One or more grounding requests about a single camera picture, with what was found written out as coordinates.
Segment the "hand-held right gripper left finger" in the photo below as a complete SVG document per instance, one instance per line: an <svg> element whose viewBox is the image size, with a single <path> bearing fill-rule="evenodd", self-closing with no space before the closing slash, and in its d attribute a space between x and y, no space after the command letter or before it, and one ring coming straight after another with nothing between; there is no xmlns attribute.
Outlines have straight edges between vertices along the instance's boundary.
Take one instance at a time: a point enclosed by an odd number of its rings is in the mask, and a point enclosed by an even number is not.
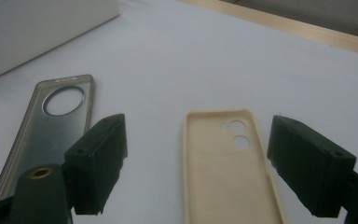
<svg viewBox="0 0 358 224"><path fill-rule="evenodd" d="M63 167L77 215L103 212L127 156L124 114L101 119L65 152Z"/></svg>

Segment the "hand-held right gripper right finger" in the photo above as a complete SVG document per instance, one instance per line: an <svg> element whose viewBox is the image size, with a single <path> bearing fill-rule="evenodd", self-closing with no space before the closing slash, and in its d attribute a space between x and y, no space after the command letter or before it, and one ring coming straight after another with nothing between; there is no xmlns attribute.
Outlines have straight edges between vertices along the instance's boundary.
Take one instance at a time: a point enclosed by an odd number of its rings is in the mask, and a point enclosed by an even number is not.
<svg viewBox="0 0 358 224"><path fill-rule="evenodd" d="M314 216L338 216L354 155L298 120L275 116L267 157Z"/></svg>

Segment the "white table mat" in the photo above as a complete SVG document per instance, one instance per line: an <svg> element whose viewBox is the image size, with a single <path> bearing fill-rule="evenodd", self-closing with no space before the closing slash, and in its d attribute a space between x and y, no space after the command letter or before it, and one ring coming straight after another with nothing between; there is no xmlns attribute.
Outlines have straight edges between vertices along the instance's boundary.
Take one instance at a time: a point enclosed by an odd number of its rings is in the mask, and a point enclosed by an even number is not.
<svg viewBox="0 0 358 224"><path fill-rule="evenodd" d="M0 76L0 173L34 86L90 74L92 116L126 117L129 155L104 212L77 224L183 224L187 113L246 108L300 120L356 156L358 54L172 0L120 14Z"/></svg>

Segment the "grey transparent phone case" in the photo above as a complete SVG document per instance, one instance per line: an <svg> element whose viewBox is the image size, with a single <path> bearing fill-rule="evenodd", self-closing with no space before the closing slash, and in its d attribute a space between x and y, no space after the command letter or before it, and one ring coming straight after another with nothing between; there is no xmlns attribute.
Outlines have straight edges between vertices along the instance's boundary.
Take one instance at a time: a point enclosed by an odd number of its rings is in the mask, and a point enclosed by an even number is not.
<svg viewBox="0 0 358 224"><path fill-rule="evenodd" d="M64 113L48 111L51 100L66 91L77 93L79 103ZM63 163L64 152L90 128L93 95L91 75L45 80L35 86L0 174L0 202L14 195L17 180L25 171Z"/></svg>

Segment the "white storage box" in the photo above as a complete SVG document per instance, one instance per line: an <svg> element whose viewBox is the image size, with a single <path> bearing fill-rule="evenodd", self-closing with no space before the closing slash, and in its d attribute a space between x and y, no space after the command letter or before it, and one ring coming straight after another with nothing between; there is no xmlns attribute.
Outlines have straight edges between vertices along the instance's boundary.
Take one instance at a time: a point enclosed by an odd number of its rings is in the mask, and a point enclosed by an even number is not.
<svg viewBox="0 0 358 224"><path fill-rule="evenodd" d="M0 75L118 15L118 0L0 0Z"/></svg>

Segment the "wooden table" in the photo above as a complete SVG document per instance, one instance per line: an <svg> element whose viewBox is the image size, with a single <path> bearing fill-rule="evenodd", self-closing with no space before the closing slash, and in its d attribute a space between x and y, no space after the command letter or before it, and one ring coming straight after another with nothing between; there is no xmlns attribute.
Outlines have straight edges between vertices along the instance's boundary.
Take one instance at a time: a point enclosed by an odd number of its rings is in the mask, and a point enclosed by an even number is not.
<svg viewBox="0 0 358 224"><path fill-rule="evenodd" d="M331 47L358 53L358 36L323 28L302 21L237 6L220 0L178 0L195 7L206 8L241 20L253 22L291 35L300 36Z"/></svg>

